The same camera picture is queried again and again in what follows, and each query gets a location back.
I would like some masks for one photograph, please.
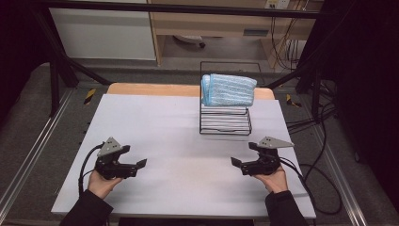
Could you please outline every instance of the person's left hand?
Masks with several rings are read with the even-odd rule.
[[[121,181],[122,178],[106,180],[98,171],[94,170],[88,179],[88,190],[103,200]]]

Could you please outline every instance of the black wire rack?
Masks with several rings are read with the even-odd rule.
[[[226,64],[229,68],[232,65],[252,65],[257,69],[257,73],[261,72],[259,63],[254,62],[220,62],[220,61],[202,61],[200,63],[200,81],[207,73],[220,73],[229,75],[245,75],[249,72],[238,71],[221,71],[221,70],[204,70],[205,64]],[[203,135],[241,135],[248,136],[252,132],[252,124],[249,115],[249,108],[245,106],[205,106],[202,103],[202,83],[199,89],[199,133]]]

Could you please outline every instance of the striped cloth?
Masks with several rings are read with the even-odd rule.
[[[205,74],[201,80],[205,106],[252,106],[256,80],[226,74]]]

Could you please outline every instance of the gray floor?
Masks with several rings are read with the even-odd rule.
[[[259,63],[265,75],[257,76],[259,84],[269,83],[287,73],[284,70],[272,70],[260,51],[261,45],[255,40],[207,38],[206,47],[167,39],[162,66],[154,62],[114,62],[112,60],[86,61],[93,71],[113,81],[139,83],[174,83],[197,84],[199,82],[200,62],[203,60],[245,61]],[[244,72],[253,71],[253,65],[239,66]],[[91,79],[80,74],[82,80],[78,89],[66,89],[71,92],[62,118],[59,120],[49,140],[44,145],[38,161],[27,177],[21,191],[10,207],[3,225],[56,225],[61,216],[50,213],[56,199],[56,191],[62,183],[79,149],[79,142],[84,139],[85,131],[101,100],[106,87],[93,85]],[[309,94],[297,95],[292,80],[281,88],[275,89],[276,98],[280,100],[284,118],[287,121],[299,121],[309,117],[306,107],[287,105],[286,94],[291,94],[295,102],[303,105],[309,101]],[[83,105],[91,87],[97,91],[89,105]],[[14,175],[28,156],[36,138],[47,122],[50,112],[50,88],[48,68],[40,67],[32,73],[20,101],[11,109],[8,120],[0,129],[0,160],[3,170],[0,171],[0,194],[6,194]],[[399,225],[399,217],[393,209],[382,188],[376,181],[367,165],[356,163],[354,152],[347,141],[339,118],[326,120],[327,142],[340,167],[344,172],[362,214],[369,225]],[[309,128],[292,135],[295,152],[299,163],[311,163],[320,152],[317,130]],[[319,162],[318,168],[330,174],[325,159]],[[309,179],[309,186],[316,198],[317,207],[332,211],[339,202],[335,191],[326,180],[316,172]],[[352,225],[346,209],[335,216],[317,213],[318,225]]]

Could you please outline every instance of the light blue cloth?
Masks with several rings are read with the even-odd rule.
[[[205,74],[201,80],[205,106],[252,106],[256,80],[235,75]]]

